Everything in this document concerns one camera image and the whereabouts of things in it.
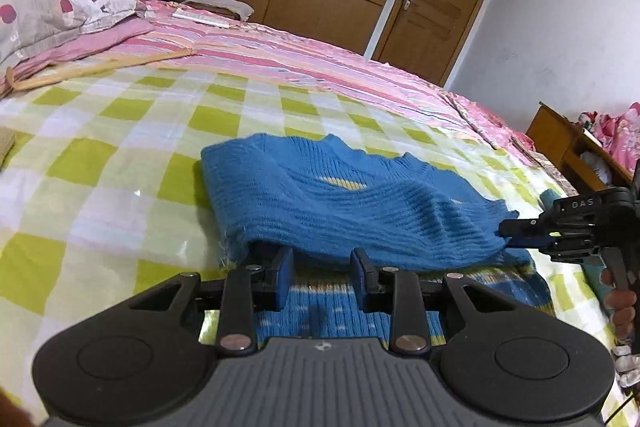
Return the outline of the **person's right hand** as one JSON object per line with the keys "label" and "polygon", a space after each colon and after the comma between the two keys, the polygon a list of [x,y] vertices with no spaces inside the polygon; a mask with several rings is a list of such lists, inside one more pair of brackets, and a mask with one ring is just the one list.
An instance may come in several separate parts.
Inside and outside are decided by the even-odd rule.
{"label": "person's right hand", "polygon": [[611,323],[614,327],[617,340],[628,340],[634,333],[634,317],[636,310],[634,305],[637,302],[637,295],[633,291],[623,291],[618,287],[613,273],[609,269],[604,269],[600,276],[601,282],[611,287],[611,291],[606,295],[604,305],[612,311]]}

